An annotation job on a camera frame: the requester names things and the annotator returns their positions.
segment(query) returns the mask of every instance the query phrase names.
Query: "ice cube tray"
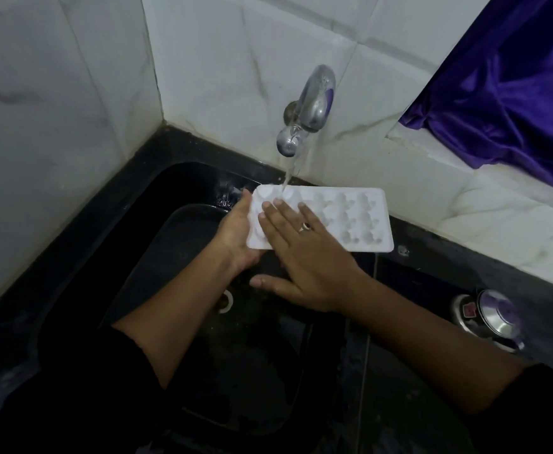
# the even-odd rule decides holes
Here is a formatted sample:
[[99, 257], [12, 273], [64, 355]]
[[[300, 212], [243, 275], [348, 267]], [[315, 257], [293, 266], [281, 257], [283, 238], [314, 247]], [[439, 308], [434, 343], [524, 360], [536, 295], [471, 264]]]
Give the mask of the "ice cube tray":
[[391, 252], [394, 239], [384, 191], [378, 188], [333, 188], [328, 186], [261, 184], [253, 192], [249, 211], [251, 231], [247, 245], [253, 249], [271, 249], [257, 215], [262, 203], [283, 199], [299, 212], [306, 203], [322, 224], [350, 252]]

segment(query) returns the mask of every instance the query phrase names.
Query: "satin fabric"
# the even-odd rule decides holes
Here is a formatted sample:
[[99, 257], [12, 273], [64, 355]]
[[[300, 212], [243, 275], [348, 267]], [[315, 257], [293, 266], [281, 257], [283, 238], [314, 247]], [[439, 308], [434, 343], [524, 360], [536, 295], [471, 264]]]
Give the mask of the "satin fabric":
[[553, 0], [491, 0], [401, 123], [553, 186]]

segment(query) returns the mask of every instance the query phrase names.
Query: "black sink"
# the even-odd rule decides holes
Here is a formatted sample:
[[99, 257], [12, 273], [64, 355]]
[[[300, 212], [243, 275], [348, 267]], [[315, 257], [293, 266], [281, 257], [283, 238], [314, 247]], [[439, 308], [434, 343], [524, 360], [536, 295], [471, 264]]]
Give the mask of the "black sink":
[[[41, 364], [67, 357], [156, 293], [209, 242], [242, 188], [257, 185], [200, 162], [163, 170], [55, 301], [38, 336]], [[357, 258], [372, 270], [372, 255]], [[228, 287], [232, 308], [210, 313], [167, 389], [161, 444], [310, 452], [318, 442], [345, 320], [251, 289], [260, 272], [286, 276], [268, 252]]]

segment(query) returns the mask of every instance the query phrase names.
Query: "faucet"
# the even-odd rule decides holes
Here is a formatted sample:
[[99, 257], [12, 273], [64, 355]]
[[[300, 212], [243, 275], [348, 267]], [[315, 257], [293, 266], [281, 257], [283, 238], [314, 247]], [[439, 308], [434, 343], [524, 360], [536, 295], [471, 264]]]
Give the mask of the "faucet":
[[335, 95], [335, 74], [327, 65], [314, 69], [297, 102], [285, 109], [285, 124], [276, 136], [276, 147], [286, 157], [296, 155], [303, 141], [325, 127]]

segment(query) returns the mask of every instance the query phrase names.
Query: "hand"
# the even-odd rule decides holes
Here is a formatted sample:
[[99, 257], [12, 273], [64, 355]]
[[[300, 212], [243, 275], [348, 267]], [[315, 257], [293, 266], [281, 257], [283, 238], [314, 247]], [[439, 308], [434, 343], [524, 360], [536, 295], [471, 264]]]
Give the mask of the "hand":
[[[262, 274], [254, 276], [250, 285], [316, 311], [338, 311], [356, 284], [368, 276], [306, 205], [299, 204], [303, 216], [282, 200], [274, 205], [262, 204], [259, 224], [292, 282]], [[299, 230], [304, 222], [311, 230]]]
[[232, 210], [220, 222], [213, 242], [225, 249], [230, 263], [233, 265], [235, 275], [245, 269], [256, 265], [262, 255], [260, 250], [251, 250], [247, 247], [249, 235], [249, 207], [251, 206], [251, 193], [243, 189], [241, 200], [232, 207]]

